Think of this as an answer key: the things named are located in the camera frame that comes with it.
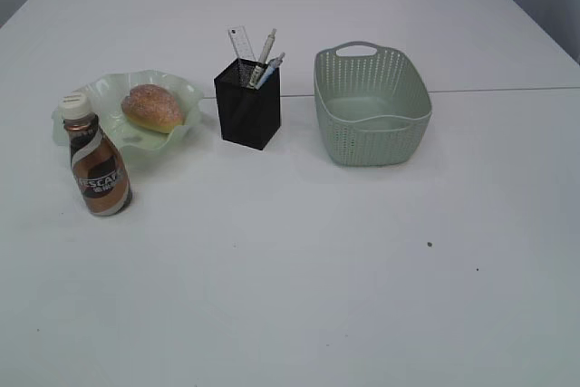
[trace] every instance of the green plate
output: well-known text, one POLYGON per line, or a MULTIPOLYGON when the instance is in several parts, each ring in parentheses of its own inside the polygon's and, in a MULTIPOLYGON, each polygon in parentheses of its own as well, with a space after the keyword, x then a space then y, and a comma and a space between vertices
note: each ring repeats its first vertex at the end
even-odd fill
MULTIPOLYGON (((99 115, 102 129, 124 158, 157 155, 170 143, 181 140, 189 129, 201 122, 198 103, 203 99, 203 93, 185 79, 172 74, 154 70, 107 74, 76 91, 84 92, 89 97, 93 110, 99 115), (143 129, 125 118, 121 101, 129 95, 131 88, 144 83, 162 86, 171 92, 186 116, 184 125, 165 134, 143 129)), ((53 139, 58 145, 69 144, 58 109, 53 111, 53 139)))

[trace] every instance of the basket rim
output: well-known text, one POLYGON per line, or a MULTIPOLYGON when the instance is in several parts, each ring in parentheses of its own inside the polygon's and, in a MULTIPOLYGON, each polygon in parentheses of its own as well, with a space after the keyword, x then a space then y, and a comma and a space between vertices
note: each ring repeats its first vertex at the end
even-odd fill
MULTIPOLYGON (((358 58, 359 56, 344 56, 344 58, 358 58)), ((429 96, 429 91, 427 90, 427 87, 425 86, 425 82, 423 81, 421 75, 419 74, 419 72, 417 71, 417 68, 415 67, 415 64, 412 62, 412 60, 409 58, 409 56, 407 56, 407 54, 405 54, 405 52, 396 49, 394 47, 388 47, 388 46, 381 46, 378 44, 373 44, 373 43, 368 43, 365 41, 351 41, 349 43, 344 43, 344 44, 339 44, 335 47, 331 47, 331 48, 327 48, 327 49, 323 49, 320 52, 318 52, 314 58, 314 97, 323 105, 324 111, 330 116, 332 117, 335 121, 344 123, 344 124, 350 124, 350 125, 354 125, 354 124, 358 124, 358 123, 362 123, 362 122, 367 122, 367 121, 373 121, 373 120, 378 120, 381 118, 393 118, 396 120, 401 120, 401 121, 407 121, 407 122, 411 122, 411 123, 417 123, 420 121, 424 121, 426 119, 428 119, 432 113, 433 113, 433 105, 431 103, 431 99, 429 96), (336 52, 337 50, 340 50, 344 47, 349 47, 349 46, 353 46, 353 45, 367 45, 367 46, 371 46, 371 47, 375 47, 377 50, 391 50, 394 51, 396 53, 400 53, 401 55, 403 55, 407 61, 409 61, 409 65, 411 66, 411 68, 417 73, 417 77, 419 78, 421 84, 423 85, 423 89, 425 90, 425 97, 427 98, 427 102, 429 103, 430 106, 430 110, 425 114, 422 115, 420 117, 405 117, 403 115, 389 115, 389 114, 383 114, 383 115, 374 115, 372 117, 367 117, 367 118, 361 118, 359 120, 345 120, 343 118, 337 117, 336 115, 334 115, 326 106, 326 103, 324 102, 324 99, 321 96, 321 92, 320 92, 320 86, 318 84, 318 77, 316 74, 317 71, 317 64, 319 62, 320 57, 325 54, 325 53, 329 53, 329 52, 336 52)))

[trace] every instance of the coffee bottle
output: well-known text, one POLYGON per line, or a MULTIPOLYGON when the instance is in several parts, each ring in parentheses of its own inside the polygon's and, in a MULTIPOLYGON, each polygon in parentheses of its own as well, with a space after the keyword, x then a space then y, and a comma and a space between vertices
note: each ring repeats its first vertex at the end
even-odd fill
POLYGON ((86 95, 59 104, 71 142, 72 174, 92 214, 114 215, 131 202, 131 184, 120 153, 101 129, 86 95))

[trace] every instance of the bottle label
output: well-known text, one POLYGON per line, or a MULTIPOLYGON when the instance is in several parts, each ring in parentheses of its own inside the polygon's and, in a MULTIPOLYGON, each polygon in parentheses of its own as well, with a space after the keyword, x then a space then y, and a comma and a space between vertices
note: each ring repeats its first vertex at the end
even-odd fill
POLYGON ((131 186, 115 146, 100 128, 92 132, 71 135, 72 174, 89 210, 112 215, 131 200, 131 186))
POLYGON ((107 195, 117 183, 121 182, 125 174, 118 166, 114 156, 105 160, 102 164, 96 165, 89 170, 91 179, 75 177, 79 188, 87 198, 100 198, 107 195))

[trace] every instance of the black mesh pen holder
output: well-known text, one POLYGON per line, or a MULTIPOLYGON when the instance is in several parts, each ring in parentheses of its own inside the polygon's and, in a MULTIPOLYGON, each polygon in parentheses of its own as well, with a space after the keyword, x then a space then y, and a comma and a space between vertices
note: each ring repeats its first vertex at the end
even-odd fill
POLYGON ((214 84, 222 139, 263 150, 280 128, 280 69, 255 90, 248 83, 256 65, 236 59, 214 84))

